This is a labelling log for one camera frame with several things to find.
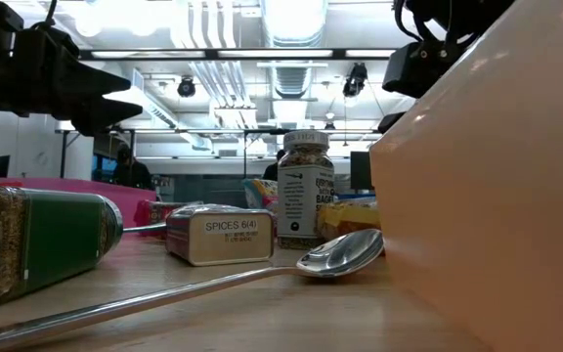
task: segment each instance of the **spice jar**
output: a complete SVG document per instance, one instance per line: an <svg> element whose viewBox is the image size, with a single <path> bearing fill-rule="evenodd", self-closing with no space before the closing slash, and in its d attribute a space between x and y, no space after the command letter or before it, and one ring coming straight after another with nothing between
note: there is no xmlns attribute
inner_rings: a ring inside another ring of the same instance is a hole
<svg viewBox="0 0 563 352"><path fill-rule="evenodd" d="M94 268L122 231L107 198L0 187L0 303Z"/></svg>
<svg viewBox="0 0 563 352"><path fill-rule="evenodd" d="M333 202L333 163L327 156L326 133L304 130L283 136L286 155L278 168L278 244L310 249L323 243L317 236L317 211Z"/></svg>

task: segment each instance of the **label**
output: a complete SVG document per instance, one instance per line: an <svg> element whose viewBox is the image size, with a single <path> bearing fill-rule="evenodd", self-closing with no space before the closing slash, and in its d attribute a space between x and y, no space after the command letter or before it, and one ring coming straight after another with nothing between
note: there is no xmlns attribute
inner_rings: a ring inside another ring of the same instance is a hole
<svg viewBox="0 0 563 352"><path fill-rule="evenodd" d="M206 220L203 224L206 234L236 234L245 231L258 231L255 219Z"/></svg>
<svg viewBox="0 0 563 352"><path fill-rule="evenodd" d="M280 167L278 175L281 237L315 238L317 211L333 202L333 169L317 165Z"/></svg>

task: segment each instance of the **metal tin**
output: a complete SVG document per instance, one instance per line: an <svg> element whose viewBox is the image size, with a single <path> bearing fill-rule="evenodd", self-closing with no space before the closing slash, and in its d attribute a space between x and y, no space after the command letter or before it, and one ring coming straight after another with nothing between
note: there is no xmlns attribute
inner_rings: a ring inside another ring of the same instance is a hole
<svg viewBox="0 0 563 352"><path fill-rule="evenodd" d="M268 210L192 205L169 215L166 226L166 249L195 266L266 261L273 255Z"/></svg>
<svg viewBox="0 0 563 352"><path fill-rule="evenodd" d="M94 268L122 223L101 196L0 187L0 302Z"/></svg>

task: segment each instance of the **ceiling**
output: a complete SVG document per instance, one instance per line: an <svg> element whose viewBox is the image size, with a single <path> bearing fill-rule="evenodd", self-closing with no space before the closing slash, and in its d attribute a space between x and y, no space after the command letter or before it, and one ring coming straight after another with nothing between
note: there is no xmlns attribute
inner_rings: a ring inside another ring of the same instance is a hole
<svg viewBox="0 0 563 352"><path fill-rule="evenodd" d="M177 14L171 0L116 0L118 10L113 14L104 15L98 21L106 24L102 31L87 37L76 29L76 19L80 12L87 9L85 1L60 0L55 13L57 27L67 31L80 48L85 49L146 49L175 48L170 37L170 26L174 25ZM25 19L25 26L42 21L49 7L49 1L40 0L8 0L8 3ZM203 1L204 11L207 2ZM258 1L235 0L234 6L234 38L242 48L264 47L264 32ZM155 31L148 36L135 35L130 31L131 25L138 22L152 23ZM404 11L403 22L408 29L414 31L411 14ZM207 27L206 16L203 20L204 32ZM444 35L444 30L435 23L429 28L437 36ZM325 20L325 37L323 47L327 48L390 48L397 49L411 42L411 38L402 33L396 26L392 12L392 1L384 0L329 0ZM376 128L384 114L407 110L413 100L399 94L388 93L381 89L381 81L386 71L387 62L366 62L368 69L367 87L359 95L355 105L346 104L342 96L344 79L353 66L353 62L331 61L319 62L326 67L313 68L312 85L304 99L307 103L306 125L323 128L326 121L334 121L336 128L372 129ZM130 76L135 68L145 78L145 91L152 95L178 120L192 128L214 127L210 118L210 96L195 79L196 94L190 98L180 98L176 93L176 83L181 76L194 75L186 62L121 62L123 75ZM276 125L276 117L272 110L272 89L270 74L266 68L256 66L255 62L242 62L242 73L246 90L251 101L257 108L256 120L260 127ZM325 117L333 112L333 118ZM156 136L157 141L185 140ZM347 135L346 139L373 140L375 137L363 134ZM277 139L266 139L273 143Z"/></svg>

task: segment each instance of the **glass jar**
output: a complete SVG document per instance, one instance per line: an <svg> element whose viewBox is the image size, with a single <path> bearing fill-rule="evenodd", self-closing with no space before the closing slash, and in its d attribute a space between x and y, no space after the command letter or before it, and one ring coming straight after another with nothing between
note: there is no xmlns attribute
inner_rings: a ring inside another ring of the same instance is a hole
<svg viewBox="0 0 563 352"><path fill-rule="evenodd" d="M317 236L319 208L333 202L333 162L327 156L328 135L305 130L283 136L286 155L278 165L281 248L310 249L323 243Z"/></svg>

